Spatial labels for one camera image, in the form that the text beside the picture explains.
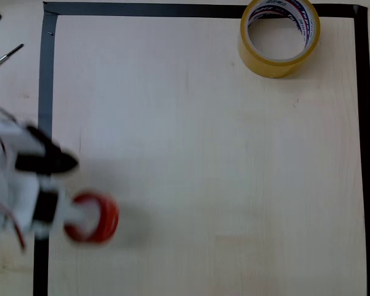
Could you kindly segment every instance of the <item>wood grain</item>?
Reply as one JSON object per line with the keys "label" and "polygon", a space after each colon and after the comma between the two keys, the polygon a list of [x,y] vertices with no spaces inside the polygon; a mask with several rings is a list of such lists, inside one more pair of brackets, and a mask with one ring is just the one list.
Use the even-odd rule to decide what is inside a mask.
{"label": "wood grain", "polygon": [[313,58],[268,80],[238,57],[239,20],[59,17],[67,184],[122,216],[102,249],[53,236],[51,295],[365,293],[353,20],[321,23]]}

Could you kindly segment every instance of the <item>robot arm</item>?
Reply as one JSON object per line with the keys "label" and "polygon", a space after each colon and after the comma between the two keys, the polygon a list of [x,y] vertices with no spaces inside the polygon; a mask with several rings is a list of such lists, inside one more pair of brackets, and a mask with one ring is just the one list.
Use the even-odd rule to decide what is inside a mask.
{"label": "robot arm", "polygon": [[74,157],[62,152],[37,128],[0,120],[0,229],[5,216],[12,220],[23,248],[23,234],[46,237],[62,224],[75,241],[109,239],[118,223],[115,203],[91,192],[86,194],[88,198],[71,201],[65,188],[50,177],[77,165]]}

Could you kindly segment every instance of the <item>cable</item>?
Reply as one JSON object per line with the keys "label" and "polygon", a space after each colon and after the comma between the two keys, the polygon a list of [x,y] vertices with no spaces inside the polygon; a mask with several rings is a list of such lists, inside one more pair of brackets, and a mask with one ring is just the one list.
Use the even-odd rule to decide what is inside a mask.
{"label": "cable", "polygon": [[25,243],[25,240],[23,239],[22,233],[20,232],[20,228],[19,228],[17,220],[15,219],[14,214],[11,212],[9,208],[7,208],[2,203],[0,203],[0,213],[2,213],[4,216],[6,216],[8,219],[10,219],[13,222],[15,231],[18,236],[20,247],[22,251],[24,252],[26,249],[26,243]]}

